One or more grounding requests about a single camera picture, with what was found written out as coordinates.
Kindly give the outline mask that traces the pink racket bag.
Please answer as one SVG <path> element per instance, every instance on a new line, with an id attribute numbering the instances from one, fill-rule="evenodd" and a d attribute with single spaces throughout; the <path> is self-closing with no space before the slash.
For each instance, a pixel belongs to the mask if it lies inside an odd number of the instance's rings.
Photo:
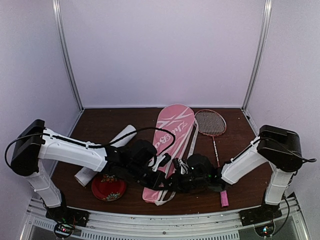
<path id="1" fill-rule="evenodd" d="M 157 117 L 155 126 L 168 130 L 175 135 L 175 141 L 173 145 L 170 146 L 173 140 L 172 135 L 159 130 L 154 132 L 152 144 L 157 149 L 158 157 L 169 154 L 172 159 L 178 158 L 182 160 L 193 128 L 195 128 L 188 156 L 193 154 L 199 128 L 198 122 L 195 120 L 195 113 L 190 107 L 183 104 L 172 104 L 163 108 Z M 172 160 L 157 170 L 164 172 L 167 179 L 176 172 Z"/>

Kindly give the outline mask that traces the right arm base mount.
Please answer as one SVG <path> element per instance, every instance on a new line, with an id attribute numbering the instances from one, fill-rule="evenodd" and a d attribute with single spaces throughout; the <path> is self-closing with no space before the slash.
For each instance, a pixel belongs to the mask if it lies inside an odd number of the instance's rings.
<path id="1" fill-rule="evenodd" d="M 254 208 L 248 208 L 239 212 L 243 227 L 254 226 L 255 233 L 262 238 L 271 237 L 276 230 L 274 220 L 280 218 L 282 212 L 280 205 L 269 205 L 263 203 Z"/>

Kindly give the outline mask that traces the pink badminton racket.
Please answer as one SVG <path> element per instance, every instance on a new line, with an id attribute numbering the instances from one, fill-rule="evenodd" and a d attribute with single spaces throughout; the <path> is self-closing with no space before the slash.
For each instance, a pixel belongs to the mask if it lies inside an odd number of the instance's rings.
<path id="1" fill-rule="evenodd" d="M 215 160 L 217 163 L 216 169 L 216 177 L 219 176 L 220 170 L 220 160 L 217 150 L 217 145 L 215 141 L 215 137 L 222 135 L 227 128 L 226 121 L 224 118 L 216 111 L 210 109 L 199 110 L 195 114 L 195 119 L 198 124 L 198 130 L 201 134 L 210 136 L 212 138 L 214 152 L 215 152 Z M 220 204 L 222 208 L 226 208 L 229 206 L 229 199 L 227 191 L 224 189 L 224 185 L 216 180 L 209 188 L 214 192 L 219 192 L 220 194 Z"/>

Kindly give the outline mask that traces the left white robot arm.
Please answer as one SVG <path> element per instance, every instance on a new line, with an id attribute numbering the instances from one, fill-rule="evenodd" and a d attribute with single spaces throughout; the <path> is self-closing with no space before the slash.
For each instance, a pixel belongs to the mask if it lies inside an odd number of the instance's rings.
<path id="1" fill-rule="evenodd" d="M 54 160 L 85 167 L 98 173 L 125 173 L 147 185 L 156 184 L 159 173 L 150 161 L 158 159 L 156 148 L 147 140 L 137 140 L 131 147 L 114 142 L 95 144 L 60 135 L 34 120 L 4 152 L 7 166 L 27 179 L 44 204 L 61 222 L 72 218 L 64 193 L 55 186 L 43 166 L 44 160 Z"/>

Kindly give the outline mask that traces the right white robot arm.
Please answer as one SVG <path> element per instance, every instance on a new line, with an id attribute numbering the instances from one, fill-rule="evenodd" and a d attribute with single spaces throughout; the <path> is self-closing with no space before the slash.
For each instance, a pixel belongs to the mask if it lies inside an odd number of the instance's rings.
<path id="1" fill-rule="evenodd" d="M 238 155 L 215 168 L 207 157 L 193 154 L 186 160 L 186 173 L 176 171 L 170 176 L 169 186 L 174 191 L 189 192 L 200 187 L 223 192 L 260 166 L 272 172 L 264 192 L 263 205 L 256 210 L 259 220 L 268 220 L 282 200 L 294 174 L 316 158 L 302 156 L 300 136 L 292 130 L 263 125 L 258 136 Z"/>

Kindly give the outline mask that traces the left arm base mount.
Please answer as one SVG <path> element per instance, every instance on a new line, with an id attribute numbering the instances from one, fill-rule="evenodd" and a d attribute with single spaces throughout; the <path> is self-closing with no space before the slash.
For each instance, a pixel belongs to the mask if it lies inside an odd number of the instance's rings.
<path id="1" fill-rule="evenodd" d="M 67 201 L 64 193 L 61 191 L 61 205 L 50 208 L 41 197 L 42 205 L 46 209 L 45 217 L 55 221 L 53 228 L 54 235 L 59 240 L 69 238 L 76 227 L 86 227 L 90 213 L 86 210 L 70 208 L 67 206 Z"/>

